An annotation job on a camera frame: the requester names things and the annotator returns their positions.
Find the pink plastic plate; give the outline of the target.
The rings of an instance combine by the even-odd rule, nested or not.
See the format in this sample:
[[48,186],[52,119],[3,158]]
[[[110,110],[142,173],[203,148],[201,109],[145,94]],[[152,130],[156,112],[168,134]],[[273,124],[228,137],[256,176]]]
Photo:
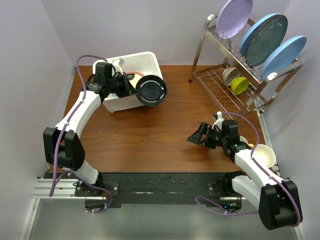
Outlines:
[[138,71],[126,71],[125,72],[127,75],[138,75],[138,76],[141,76],[141,77],[144,77],[145,75],[141,72],[138,72]]

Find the black glossy plate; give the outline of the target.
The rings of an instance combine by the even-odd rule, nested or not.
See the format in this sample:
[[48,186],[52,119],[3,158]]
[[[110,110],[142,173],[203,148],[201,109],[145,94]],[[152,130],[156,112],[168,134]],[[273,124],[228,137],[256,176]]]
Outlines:
[[166,83],[157,75],[143,76],[138,80],[135,89],[137,99],[148,107],[158,106],[167,96]]

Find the cream plate black brushstroke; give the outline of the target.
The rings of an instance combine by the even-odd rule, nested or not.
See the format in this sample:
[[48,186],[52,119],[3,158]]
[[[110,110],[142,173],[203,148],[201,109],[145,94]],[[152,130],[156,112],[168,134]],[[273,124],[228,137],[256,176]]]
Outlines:
[[134,89],[136,89],[137,83],[141,78],[142,77],[140,75],[135,75],[134,78],[129,81]]

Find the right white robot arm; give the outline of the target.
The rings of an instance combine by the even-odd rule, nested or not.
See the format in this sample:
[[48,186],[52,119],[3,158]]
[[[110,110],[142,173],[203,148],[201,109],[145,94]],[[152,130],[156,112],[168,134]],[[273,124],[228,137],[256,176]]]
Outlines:
[[230,197],[239,194],[255,208],[262,224],[268,230],[297,227],[303,221],[297,185],[284,180],[270,170],[275,153],[267,147],[259,155],[258,146],[250,147],[241,140],[239,125],[233,119],[217,117],[214,124],[201,123],[187,141],[208,149],[222,148],[225,155],[241,169],[229,172],[212,185]]

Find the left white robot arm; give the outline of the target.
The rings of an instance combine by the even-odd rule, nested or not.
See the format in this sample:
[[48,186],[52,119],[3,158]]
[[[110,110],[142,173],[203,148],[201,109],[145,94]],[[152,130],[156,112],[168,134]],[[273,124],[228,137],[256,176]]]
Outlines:
[[92,114],[110,94],[123,98],[136,93],[122,66],[121,59],[97,62],[94,73],[81,82],[82,89],[70,111],[55,127],[43,131],[45,160],[53,167],[50,197],[62,178],[57,175],[58,168],[74,174],[92,196],[104,191],[102,174],[86,161],[80,138]]

